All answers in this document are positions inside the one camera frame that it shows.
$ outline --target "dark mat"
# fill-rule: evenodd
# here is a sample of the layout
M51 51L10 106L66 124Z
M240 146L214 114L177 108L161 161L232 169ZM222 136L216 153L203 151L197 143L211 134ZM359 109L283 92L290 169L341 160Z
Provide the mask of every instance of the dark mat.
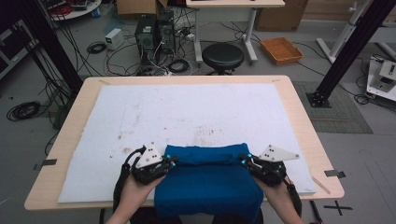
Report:
M373 133L347 92L336 87L329 98L331 108L312 107L306 97L319 82L293 82L317 133Z

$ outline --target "blue fabric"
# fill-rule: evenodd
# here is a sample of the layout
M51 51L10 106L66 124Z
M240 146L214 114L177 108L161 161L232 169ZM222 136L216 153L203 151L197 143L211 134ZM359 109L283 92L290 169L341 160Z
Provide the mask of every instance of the blue fabric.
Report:
M228 147L173 147L166 155L178 156L177 167L155 189L160 217L238 214L253 222L260 211L263 192L238 155L246 144Z

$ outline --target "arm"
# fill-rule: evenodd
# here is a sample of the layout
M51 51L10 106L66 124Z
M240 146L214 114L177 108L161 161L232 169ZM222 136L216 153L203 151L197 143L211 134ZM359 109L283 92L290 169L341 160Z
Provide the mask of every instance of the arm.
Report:
M271 206L275 209L277 215L286 224L303 224L303 220L298 216L294 209L293 202L286 188L285 183L281 182L278 186L268 187L259 179L254 178L257 184L262 188L264 194Z
M148 185L142 185L129 175L122 189L120 204L106 224L125 224L147 199L149 193L164 179L164 176Z

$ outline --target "paper sheet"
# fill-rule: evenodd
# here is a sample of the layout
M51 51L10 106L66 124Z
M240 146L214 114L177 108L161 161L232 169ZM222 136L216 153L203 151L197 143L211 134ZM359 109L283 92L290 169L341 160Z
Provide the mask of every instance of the paper sheet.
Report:
M270 144L282 147L301 155L285 161L297 190L316 192L274 84L104 86L70 161L59 203L112 201L126 157L151 142L162 154L166 145L247 143L255 155Z

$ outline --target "black stool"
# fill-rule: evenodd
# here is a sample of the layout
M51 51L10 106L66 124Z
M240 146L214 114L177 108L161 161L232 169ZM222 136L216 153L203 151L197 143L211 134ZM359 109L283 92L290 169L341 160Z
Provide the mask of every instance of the black stool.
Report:
M244 52L230 44L213 44L202 51L202 59L204 63L215 69L215 71L206 74L230 75L225 70L234 71L244 61Z

